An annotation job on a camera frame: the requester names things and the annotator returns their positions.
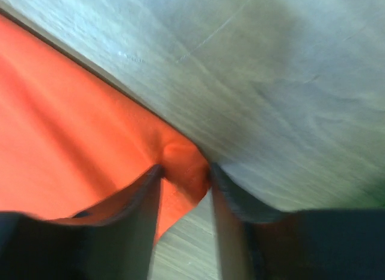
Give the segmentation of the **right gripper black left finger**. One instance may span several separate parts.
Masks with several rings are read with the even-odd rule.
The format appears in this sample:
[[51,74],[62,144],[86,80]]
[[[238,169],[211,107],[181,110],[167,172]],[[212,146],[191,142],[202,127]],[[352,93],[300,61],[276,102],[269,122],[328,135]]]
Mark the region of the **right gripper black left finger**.
[[1,213],[2,279],[146,279],[163,169],[75,217],[42,220]]

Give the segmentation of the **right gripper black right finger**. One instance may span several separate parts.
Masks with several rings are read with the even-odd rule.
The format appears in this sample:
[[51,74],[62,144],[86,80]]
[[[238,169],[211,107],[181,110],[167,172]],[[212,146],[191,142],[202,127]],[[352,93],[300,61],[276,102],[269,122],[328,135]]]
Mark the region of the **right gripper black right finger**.
[[284,212],[211,164],[223,279],[383,279],[384,209]]

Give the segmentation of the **orange t shirt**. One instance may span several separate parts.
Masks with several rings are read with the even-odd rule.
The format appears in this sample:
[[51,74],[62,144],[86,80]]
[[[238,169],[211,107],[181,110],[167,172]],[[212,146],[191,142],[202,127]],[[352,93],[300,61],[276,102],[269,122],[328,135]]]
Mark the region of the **orange t shirt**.
[[207,194],[209,165],[182,134],[80,65],[1,18],[1,210],[75,215],[163,166],[160,237]]

